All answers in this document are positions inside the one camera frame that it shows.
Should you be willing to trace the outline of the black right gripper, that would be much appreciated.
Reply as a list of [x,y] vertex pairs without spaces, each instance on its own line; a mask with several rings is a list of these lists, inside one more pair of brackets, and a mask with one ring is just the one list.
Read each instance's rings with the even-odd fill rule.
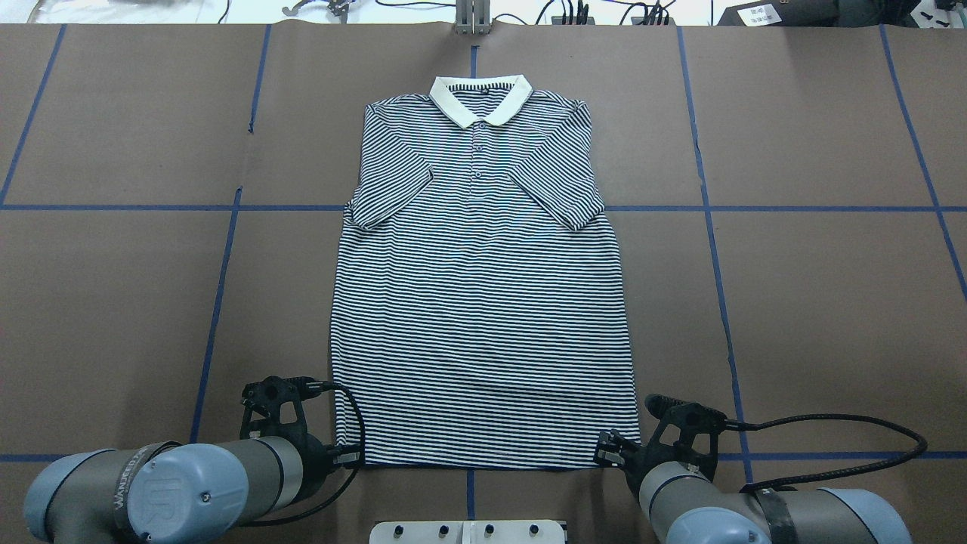
[[657,426],[645,444],[629,445],[617,430],[601,431],[595,444],[594,463],[619,468],[626,484],[642,484],[645,476],[664,462],[683,462],[712,480],[718,468],[718,440],[728,417],[701,403],[684,402],[662,394],[644,400]]

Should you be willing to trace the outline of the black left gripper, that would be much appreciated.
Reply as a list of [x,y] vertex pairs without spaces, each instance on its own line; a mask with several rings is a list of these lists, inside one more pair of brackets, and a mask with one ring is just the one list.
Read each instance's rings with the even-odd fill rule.
[[319,397],[326,386],[311,376],[267,376],[250,382],[239,396],[244,413],[239,425],[242,440],[280,437],[296,449],[303,465],[304,484],[323,484],[334,467],[360,467],[362,447],[325,447],[308,431],[303,402]]

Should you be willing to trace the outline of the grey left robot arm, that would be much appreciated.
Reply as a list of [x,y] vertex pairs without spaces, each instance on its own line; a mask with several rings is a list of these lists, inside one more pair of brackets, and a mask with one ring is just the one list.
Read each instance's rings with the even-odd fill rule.
[[[356,442],[327,445],[307,429],[304,402],[329,391],[348,401]],[[324,510],[275,513],[310,499],[341,468],[365,464],[366,426],[348,387],[310,376],[267,376],[239,396],[237,440],[159,441],[55,460],[28,486],[22,516],[44,543],[207,543],[236,527],[290,524]]]

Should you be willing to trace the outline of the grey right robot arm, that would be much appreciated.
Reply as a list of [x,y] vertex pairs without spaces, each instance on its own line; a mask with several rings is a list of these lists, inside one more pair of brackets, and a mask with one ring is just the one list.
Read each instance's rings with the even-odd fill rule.
[[[700,403],[650,394],[657,429],[645,444],[602,431],[594,461],[618,468],[660,543],[909,543],[908,527],[890,502],[829,480],[884,471],[918,458],[928,441],[916,431],[871,416],[818,413],[746,423]],[[747,484],[726,493],[714,483],[718,439],[725,431],[762,431],[805,421],[877,425],[914,440],[894,458],[859,467]]]

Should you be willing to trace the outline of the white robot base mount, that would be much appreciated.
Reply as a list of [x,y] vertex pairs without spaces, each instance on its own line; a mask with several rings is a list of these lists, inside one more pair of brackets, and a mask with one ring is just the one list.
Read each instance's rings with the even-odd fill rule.
[[369,543],[567,543],[566,524],[549,519],[381,522]]

